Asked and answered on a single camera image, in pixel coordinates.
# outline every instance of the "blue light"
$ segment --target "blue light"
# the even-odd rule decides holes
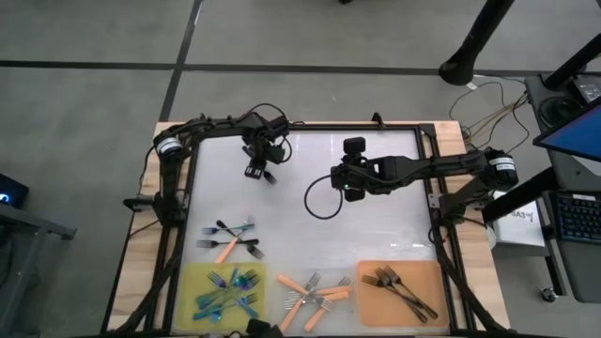
[[[9,203],[10,202],[10,196],[8,196],[5,193],[0,193],[0,202]]]

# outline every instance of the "white tabletop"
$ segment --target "white tabletop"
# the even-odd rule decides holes
[[[239,137],[207,139],[200,144],[194,177],[182,265],[212,262],[219,249],[199,249],[198,239],[229,241],[227,233],[202,235],[201,228],[222,220],[229,226],[240,225],[248,215],[255,217],[256,229],[243,238],[259,238],[257,246],[264,254],[269,278],[267,283],[267,320],[277,324],[285,316],[283,299],[288,290],[275,281],[283,273],[305,284],[314,271],[323,277],[320,287],[334,286],[347,276],[356,283],[360,260],[436,260],[434,247],[427,239],[430,227],[424,184],[414,182],[391,195],[366,195],[359,202],[345,202],[342,211],[329,221],[318,220],[305,210],[304,193],[315,179],[330,172],[343,157],[343,141],[362,136],[366,140],[363,155],[375,158],[404,155],[418,158],[414,131],[292,131],[288,140],[294,150],[289,162],[269,164],[278,179],[270,185],[265,179],[254,180],[243,172],[249,158],[241,150]],[[309,206],[318,215],[332,214],[339,194],[328,179],[318,183],[309,194]],[[235,248],[228,262],[256,259],[245,248]],[[368,328],[359,320],[356,295],[344,300],[336,310],[324,315],[312,334],[360,335],[416,333],[415,328]],[[303,326],[315,307],[300,309],[286,335],[308,335]]]

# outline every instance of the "gray floor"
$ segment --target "gray floor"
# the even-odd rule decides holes
[[[173,62],[192,2],[0,1],[0,59]],[[483,3],[206,0],[188,62],[437,68]],[[594,0],[517,2],[477,67],[553,69],[601,30],[600,19]],[[136,192],[170,75],[0,69],[0,140],[10,143],[0,147],[0,171],[31,187],[28,210],[79,229],[71,243],[49,243],[39,262],[43,283],[26,311],[44,337],[100,328],[131,217],[121,199]],[[519,83],[499,81],[506,101],[523,92]],[[238,115],[261,101],[292,119],[361,120],[375,111],[387,119],[448,119],[467,90],[429,76],[186,72],[171,120]],[[469,125],[500,107],[499,89],[489,85],[457,104],[455,116]],[[530,107],[517,115],[535,135]],[[506,118],[491,145],[507,149],[524,134]],[[522,179],[549,164],[532,142],[513,155]],[[548,284],[542,258],[497,265],[514,329],[569,337],[601,330],[599,305],[538,299],[535,287]]]

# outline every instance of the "computer monitor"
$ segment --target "computer monitor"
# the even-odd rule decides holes
[[[537,136],[533,144],[601,161],[601,98],[587,104],[569,121]]]

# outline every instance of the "keyboard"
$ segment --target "keyboard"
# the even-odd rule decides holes
[[[555,195],[560,237],[601,244],[601,194]]]

